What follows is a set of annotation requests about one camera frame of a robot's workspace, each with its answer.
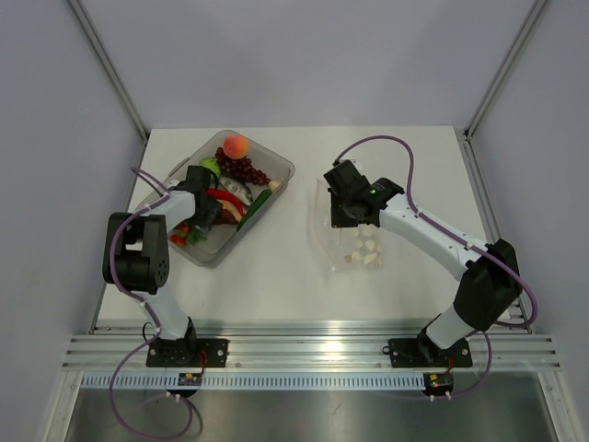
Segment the clear zip top bag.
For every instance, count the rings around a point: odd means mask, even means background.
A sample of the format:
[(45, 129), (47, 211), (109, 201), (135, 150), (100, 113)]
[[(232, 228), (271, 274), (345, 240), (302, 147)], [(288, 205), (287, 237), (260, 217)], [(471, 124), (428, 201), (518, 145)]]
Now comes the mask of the clear zip top bag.
[(331, 225), (329, 188), (321, 178), (315, 181), (307, 227), (311, 249), (322, 272), (372, 272), (381, 267), (381, 241), (375, 227)]

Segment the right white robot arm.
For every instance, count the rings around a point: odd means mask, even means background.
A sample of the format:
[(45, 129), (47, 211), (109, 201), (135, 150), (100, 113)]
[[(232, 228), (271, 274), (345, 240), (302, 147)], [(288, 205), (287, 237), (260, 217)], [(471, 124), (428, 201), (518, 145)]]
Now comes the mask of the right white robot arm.
[(422, 211), (408, 189), (381, 178), (370, 182), (350, 160), (325, 173), (332, 227), (379, 227), (406, 239), (458, 282), (452, 304), (410, 339), (404, 354), (418, 366), (442, 366), (451, 349), (487, 331), (519, 297), (522, 287), (513, 246), (472, 238)]

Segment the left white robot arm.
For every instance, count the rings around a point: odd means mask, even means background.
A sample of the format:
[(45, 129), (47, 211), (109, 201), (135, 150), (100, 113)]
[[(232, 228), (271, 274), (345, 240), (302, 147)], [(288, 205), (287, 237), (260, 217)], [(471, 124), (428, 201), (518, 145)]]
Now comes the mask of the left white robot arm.
[(102, 275), (151, 320), (149, 354), (162, 363), (189, 366), (198, 357), (199, 345), (191, 318), (165, 288), (170, 275), (168, 234), (182, 223), (203, 232), (211, 227), (223, 208), (209, 194), (218, 178), (208, 168), (190, 166), (185, 179), (168, 188), (142, 169), (132, 172), (156, 190), (158, 199), (133, 213), (110, 215)]

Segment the red orange meat slab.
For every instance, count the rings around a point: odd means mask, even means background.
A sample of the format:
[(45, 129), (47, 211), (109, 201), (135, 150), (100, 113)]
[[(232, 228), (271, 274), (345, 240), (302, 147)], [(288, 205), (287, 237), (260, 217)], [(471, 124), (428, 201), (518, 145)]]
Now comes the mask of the red orange meat slab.
[(214, 224), (236, 226), (242, 221), (243, 217), (234, 205), (223, 201), (223, 208), (214, 220)]

